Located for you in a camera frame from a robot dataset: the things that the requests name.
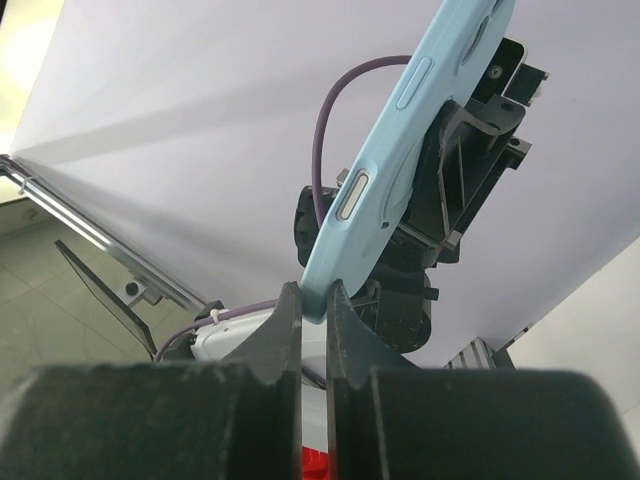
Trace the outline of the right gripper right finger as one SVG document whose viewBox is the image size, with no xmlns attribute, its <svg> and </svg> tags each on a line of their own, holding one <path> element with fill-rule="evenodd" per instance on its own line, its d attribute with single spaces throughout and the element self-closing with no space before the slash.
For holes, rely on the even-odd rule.
<svg viewBox="0 0 640 480">
<path fill-rule="evenodd" d="M 422 369 L 327 298 L 334 479 L 635 479 L 615 408 L 570 371 Z"/>
</svg>

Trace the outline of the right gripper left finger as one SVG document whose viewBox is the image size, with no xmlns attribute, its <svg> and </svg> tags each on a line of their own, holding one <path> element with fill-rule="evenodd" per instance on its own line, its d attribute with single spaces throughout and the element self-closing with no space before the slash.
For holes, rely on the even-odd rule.
<svg viewBox="0 0 640 480">
<path fill-rule="evenodd" d="M 1 401 L 5 479 L 298 479 L 301 294 L 218 361 L 50 365 Z"/>
</svg>

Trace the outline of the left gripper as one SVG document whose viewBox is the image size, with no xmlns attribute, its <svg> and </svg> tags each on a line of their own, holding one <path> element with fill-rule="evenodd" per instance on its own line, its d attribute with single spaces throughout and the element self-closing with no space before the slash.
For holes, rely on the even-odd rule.
<svg viewBox="0 0 640 480">
<path fill-rule="evenodd" d="M 462 235 L 505 169 L 526 155 L 512 138 L 526 108 L 494 95 L 461 106 L 448 100 L 426 131 L 407 210 L 394 244 L 418 265 L 455 263 Z"/>
</svg>

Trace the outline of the phone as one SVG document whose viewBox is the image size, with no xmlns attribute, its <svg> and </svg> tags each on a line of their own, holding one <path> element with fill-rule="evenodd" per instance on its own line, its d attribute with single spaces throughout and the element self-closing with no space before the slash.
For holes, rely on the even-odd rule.
<svg viewBox="0 0 640 480">
<path fill-rule="evenodd" d="M 511 1 L 445 1 L 411 55 L 319 228 L 300 290 L 320 324 L 331 285 L 365 283 L 409 202 L 422 139 L 447 101 L 463 106 L 512 17 Z"/>
</svg>

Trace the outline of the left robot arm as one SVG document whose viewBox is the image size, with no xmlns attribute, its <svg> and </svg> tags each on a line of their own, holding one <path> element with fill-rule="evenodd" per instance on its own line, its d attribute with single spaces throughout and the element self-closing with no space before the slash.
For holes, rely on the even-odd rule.
<svg viewBox="0 0 640 480">
<path fill-rule="evenodd" d="M 465 110 L 443 110 L 426 134 L 409 208 L 366 282 L 351 297 L 364 325 L 402 354 L 418 350 L 431 336 L 431 304 L 439 290 L 431 286 L 426 270 L 458 263 L 459 237 L 505 170 L 516 170 L 531 148 L 515 136 L 525 108 L 511 100 L 494 95 L 486 103 L 471 100 Z M 319 231 L 312 212 L 309 186 L 301 193 L 294 223 L 303 266 Z M 275 303 L 242 307 L 238 314 L 215 301 L 154 361 L 221 359 L 264 324 Z M 324 360 L 326 329 L 307 325 L 303 361 L 313 361 L 303 364 L 303 385 L 322 391 L 326 374 L 314 371 L 313 363 Z"/>
</svg>

